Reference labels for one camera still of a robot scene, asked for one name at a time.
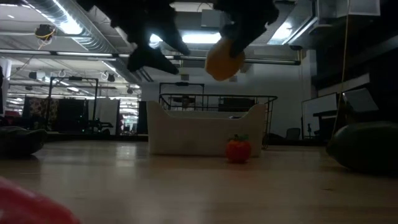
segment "orange ball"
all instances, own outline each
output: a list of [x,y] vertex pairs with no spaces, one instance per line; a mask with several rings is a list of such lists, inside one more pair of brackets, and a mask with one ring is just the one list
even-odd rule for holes
[[215,80],[223,81],[234,76],[244,63],[244,52],[236,58],[229,56],[233,41],[221,38],[207,54],[205,70]]

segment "ductwork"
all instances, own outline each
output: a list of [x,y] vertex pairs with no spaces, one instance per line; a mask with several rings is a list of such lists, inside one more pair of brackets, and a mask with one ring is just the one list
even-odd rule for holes
[[[91,38],[73,38],[75,42],[90,52],[111,52],[117,50],[95,27],[82,11],[81,7],[72,0],[23,0],[38,13],[46,17],[58,29],[67,34],[80,34]],[[140,83],[141,77],[137,73],[131,73],[126,64],[117,59],[113,62],[104,62],[116,69],[116,71],[129,83]]]

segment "pillar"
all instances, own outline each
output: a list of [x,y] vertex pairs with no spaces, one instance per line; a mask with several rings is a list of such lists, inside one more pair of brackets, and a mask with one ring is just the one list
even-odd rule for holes
[[11,60],[0,58],[0,66],[2,67],[2,74],[4,76],[4,77],[2,77],[2,85],[1,85],[2,99],[0,99],[0,100],[2,103],[0,103],[0,105],[2,105],[2,108],[0,108],[0,116],[4,116],[4,114],[5,114],[7,92],[8,92],[9,80],[10,80],[10,76],[11,76],[11,65],[12,65]]

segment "red object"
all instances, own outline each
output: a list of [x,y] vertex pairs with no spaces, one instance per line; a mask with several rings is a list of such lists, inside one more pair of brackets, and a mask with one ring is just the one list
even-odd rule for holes
[[247,136],[243,138],[235,135],[234,139],[229,140],[226,145],[226,157],[230,162],[245,163],[251,155],[251,146]]
[[65,207],[0,177],[1,224],[79,224]]

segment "black bean bag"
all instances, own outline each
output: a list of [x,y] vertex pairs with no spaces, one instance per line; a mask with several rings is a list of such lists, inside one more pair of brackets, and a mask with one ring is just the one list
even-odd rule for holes
[[386,121],[350,124],[329,142],[327,153],[360,172],[398,172],[398,125]]
[[0,127],[0,157],[26,157],[43,148],[44,130],[29,131],[20,127]]

